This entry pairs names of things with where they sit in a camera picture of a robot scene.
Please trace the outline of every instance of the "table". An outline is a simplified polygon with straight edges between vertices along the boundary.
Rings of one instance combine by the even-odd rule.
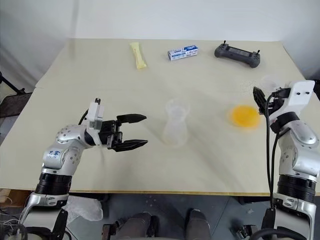
[[[121,127],[123,139],[147,139],[136,150],[94,147],[83,152],[71,191],[95,193],[181,193],[265,196],[265,122],[255,129],[233,126],[228,113],[237,104],[255,106],[253,86],[266,75],[283,82],[303,80],[280,42],[229,42],[260,49],[257,68],[215,58],[220,41],[139,40],[147,68],[137,70],[130,39],[73,39],[37,83],[28,104],[0,147],[0,187],[32,190],[42,157],[56,132],[76,124],[94,98],[105,106],[104,119],[139,113],[147,119]],[[168,61],[167,51],[195,44],[197,56]],[[189,139],[182,147],[163,143],[166,103],[190,104]],[[315,95],[301,114],[320,134],[320,102]],[[276,166],[279,165],[279,149]],[[275,171],[275,184],[278,169]]]

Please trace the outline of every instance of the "white and blue box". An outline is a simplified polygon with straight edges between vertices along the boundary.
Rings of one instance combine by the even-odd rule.
[[[179,49],[168,51],[168,58],[170,61],[183,59],[198,54],[198,47],[196,45],[185,46]]]

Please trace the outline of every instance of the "yellow lid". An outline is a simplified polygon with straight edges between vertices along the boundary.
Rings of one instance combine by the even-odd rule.
[[[232,110],[231,121],[239,127],[256,127],[260,123],[260,116],[254,107],[239,105]]]

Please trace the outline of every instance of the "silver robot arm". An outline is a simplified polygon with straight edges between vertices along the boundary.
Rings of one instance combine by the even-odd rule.
[[[67,125],[56,135],[54,143],[43,155],[39,183],[29,196],[19,223],[27,229],[28,236],[45,236],[60,240],[64,236],[66,205],[72,176],[80,163],[85,149],[104,146],[116,152],[129,151],[143,146],[147,140],[122,142],[123,123],[137,123],[146,119],[140,114],[117,116],[117,120],[103,121],[104,108],[100,99],[90,104],[78,125]]]
[[[264,239],[289,236],[272,235],[273,230],[291,232],[291,238],[287,239],[314,238],[314,198],[320,174],[319,138],[307,123],[299,119],[301,110],[309,103],[314,85],[314,81],[307,80],[291,83],[274,92],[273,102],[268,105],[270,127],[277,134],[281,157],[277,192],[272,199],[274,208],[267,209],[261,227],[261,233],[270,233]],[[264,114],[264,94],[255,88],[253,95]],[[252,235],[251,239],[257,239],[256,236]]]

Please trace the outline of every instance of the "black game controller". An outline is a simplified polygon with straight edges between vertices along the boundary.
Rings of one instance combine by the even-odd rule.
[[[220,44],[214,51],[214,55],[219,57],[226,57],[229,59],[237,60],[246,64],[249,64],[251,68],[256,68],[260,63],[260,50],[258,52],[249,52],[235,48],[226,44],[226,41],[223,44]]]

